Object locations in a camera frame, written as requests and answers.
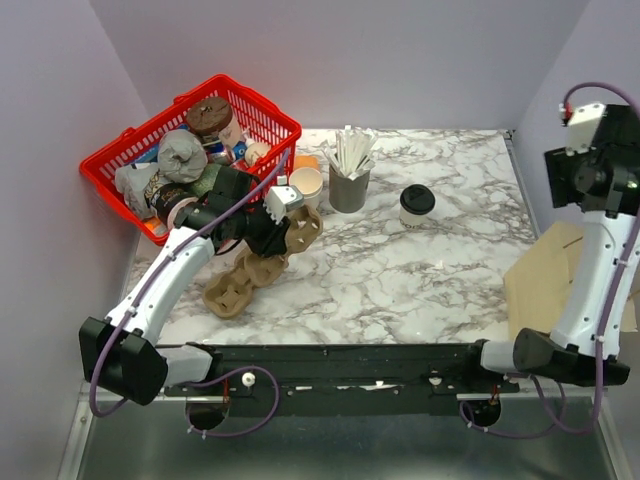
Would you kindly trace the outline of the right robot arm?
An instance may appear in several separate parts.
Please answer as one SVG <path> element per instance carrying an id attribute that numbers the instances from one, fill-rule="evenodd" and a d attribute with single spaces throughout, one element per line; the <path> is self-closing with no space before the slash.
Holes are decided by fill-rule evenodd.
<path id="1" fill-rule="evenodd" d="M 523 328 L 488 341 L 460 379 L 480 392 L 501 374 L 533 374 L 581 387 L 624 384 L 624 306 L 639 265 L 639 119 L 627 105 L 595 102 L 564 120 L 566 145 L 545 152 L 554 207 L 583 213 L 582 253 L 567 305 L 548 333 Z"/>

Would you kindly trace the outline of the black coffee cup lid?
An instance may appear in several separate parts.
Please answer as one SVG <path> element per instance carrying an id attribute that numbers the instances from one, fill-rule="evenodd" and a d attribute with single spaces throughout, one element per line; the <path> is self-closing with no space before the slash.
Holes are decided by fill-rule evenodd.
<path id="1" fill-rule="evenodd" d="M 422 184 L 412 184 L 406 187 L 400 194 L 402 208 L 413 215 L 426 215 L 436 205 L 433 192 Z"/>

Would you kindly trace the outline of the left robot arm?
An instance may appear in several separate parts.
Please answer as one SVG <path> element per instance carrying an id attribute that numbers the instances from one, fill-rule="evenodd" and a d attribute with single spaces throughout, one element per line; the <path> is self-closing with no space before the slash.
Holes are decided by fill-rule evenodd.
<path id="1" fill-rule="evenodd" d="M 219 179 L 204 201 L 179 208 L 164 248 L 139 283 L 105 319 L 85 320 L 79 343 L 90 393 L 103 388 L 147 405 L 165 387 L 189 384 L 201 395 L 220 387 L 213 353 L 156 346 L 163 326 L 192 278 L 225 243 L 245 242 L 261 257 L 284 254 L 287 213 L 302 201 L 287 185 L 255 184 L 245 172 L 236 176 Z"/>

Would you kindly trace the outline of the brown paper bag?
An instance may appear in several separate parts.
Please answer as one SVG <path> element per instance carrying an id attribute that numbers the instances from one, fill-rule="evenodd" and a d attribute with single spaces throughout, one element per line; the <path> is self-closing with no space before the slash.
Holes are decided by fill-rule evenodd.
<path id="1" fill-rule="evenodd" d="M 504 275 L 509 338 L 549 334 L 565 308 L 589 331 L 599 323 L 622 242 L 605 226 L 554 223 Z"/>

